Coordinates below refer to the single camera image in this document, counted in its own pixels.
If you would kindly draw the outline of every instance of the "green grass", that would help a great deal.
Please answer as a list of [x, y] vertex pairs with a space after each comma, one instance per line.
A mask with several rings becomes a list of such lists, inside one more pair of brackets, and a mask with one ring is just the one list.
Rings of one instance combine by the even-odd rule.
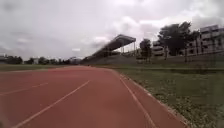
[[183, 115], [191, 127], [224, 127], [224, 74], [116, 69]]
[[0, 71], [37, 70], [62, 67], [59, 65], [10, 65], [0, 64]]

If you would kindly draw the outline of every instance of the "white building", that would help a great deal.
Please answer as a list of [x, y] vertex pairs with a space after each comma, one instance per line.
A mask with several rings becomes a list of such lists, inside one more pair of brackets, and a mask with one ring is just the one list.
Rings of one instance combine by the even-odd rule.
[[[224, 52], [224, 28], [213, 25], [200, 28], [199, 31], [200, 36], [187, 44], [187, 56]], [[184, 56], [184, 53], [185, 51], [181, 50], [180, 56]], [[158, 42], [153, 42], [152, 54], [156, 59], [164, 59], [165, 50]], [[173, 56], [169, 55], [167, 48], [167, 58], [170, 57]]]

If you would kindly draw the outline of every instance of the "running track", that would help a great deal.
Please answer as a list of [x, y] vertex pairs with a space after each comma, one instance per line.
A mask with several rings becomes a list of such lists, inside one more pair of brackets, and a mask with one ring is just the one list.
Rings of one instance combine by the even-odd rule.
[[84, 66], [0, 73], [4, 128], [185, 128], [117, 72]]

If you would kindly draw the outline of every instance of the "sky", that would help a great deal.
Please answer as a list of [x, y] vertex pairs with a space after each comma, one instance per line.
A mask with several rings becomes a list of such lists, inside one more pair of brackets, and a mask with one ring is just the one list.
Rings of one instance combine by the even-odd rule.
[[83, 58], [118, 34], [138, 46], [172, 23], [222, 27], [223, 7], [224, 0], [0, 0], [0, 54]]

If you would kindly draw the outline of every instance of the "building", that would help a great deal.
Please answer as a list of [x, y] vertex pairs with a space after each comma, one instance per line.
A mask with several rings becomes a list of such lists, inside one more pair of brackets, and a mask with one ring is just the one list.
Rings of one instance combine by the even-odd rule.
[[6, 64], [6, 56], [5, 55], [0, 55], [0, 64]]
[[33, 64], [39, 64], [39, 58], [33, 58]]
[[[224, 28], [213, 25], [200, 28], [199, 32], [200, 36], [187, 44], [187, 56], [224, 52]], [[158, 42], [153, 42], [152, 53], [156, 59], [164, 59], [166, 56], [164, 48]], [[184, 56], [184, 54], [185, 50], [183, 49], [179, 56]], [[171, 57], [173, 56], [169, 55], [167, 49], [167, 58]]]
[[165, 57], [165, 49], [158, 41], [152, 42], [152, 56], [156, 59], [164, 59]]

